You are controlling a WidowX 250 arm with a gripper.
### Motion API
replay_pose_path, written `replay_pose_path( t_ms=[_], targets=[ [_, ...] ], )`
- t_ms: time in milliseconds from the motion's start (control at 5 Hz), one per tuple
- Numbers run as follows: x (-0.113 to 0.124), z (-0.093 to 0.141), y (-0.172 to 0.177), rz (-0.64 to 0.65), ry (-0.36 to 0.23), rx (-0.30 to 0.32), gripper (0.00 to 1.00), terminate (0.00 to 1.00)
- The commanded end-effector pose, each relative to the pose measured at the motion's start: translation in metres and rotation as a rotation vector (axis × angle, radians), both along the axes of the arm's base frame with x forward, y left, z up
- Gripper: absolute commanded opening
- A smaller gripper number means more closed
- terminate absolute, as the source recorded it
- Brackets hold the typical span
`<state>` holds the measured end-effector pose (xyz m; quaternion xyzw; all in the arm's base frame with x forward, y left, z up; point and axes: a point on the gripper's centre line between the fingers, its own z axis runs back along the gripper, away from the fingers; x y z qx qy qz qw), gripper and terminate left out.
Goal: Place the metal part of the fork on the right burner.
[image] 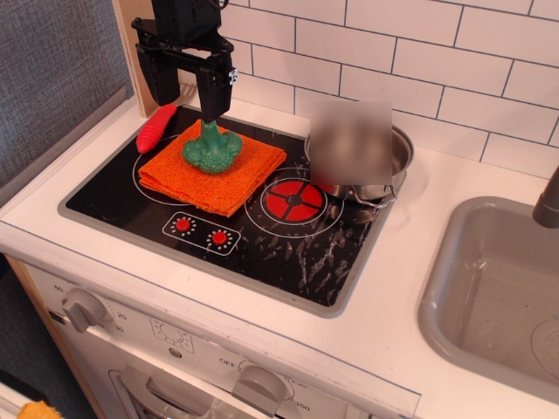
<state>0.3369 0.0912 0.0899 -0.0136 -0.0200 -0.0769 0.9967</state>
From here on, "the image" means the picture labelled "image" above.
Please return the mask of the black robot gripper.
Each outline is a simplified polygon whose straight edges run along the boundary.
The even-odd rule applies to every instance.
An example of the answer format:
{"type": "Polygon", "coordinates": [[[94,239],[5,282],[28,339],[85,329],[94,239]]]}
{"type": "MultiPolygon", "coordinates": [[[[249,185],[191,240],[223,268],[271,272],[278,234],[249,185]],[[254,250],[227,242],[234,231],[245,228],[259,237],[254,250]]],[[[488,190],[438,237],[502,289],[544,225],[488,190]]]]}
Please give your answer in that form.
{"type": "Polygon", "coordinates": [[[159,106],[168,105],[180,95],[177,69],[164,52],[184,57],[186,50],[208,52],[196,71],[197,90],[203,121],[214,121],[231,106],[232,85],[237,69],[232,64],[234,46],[218,30],[221,11],[227,1],[153,1],[152,19],[137,17],[137,56],[152,98],[159,106]]]}

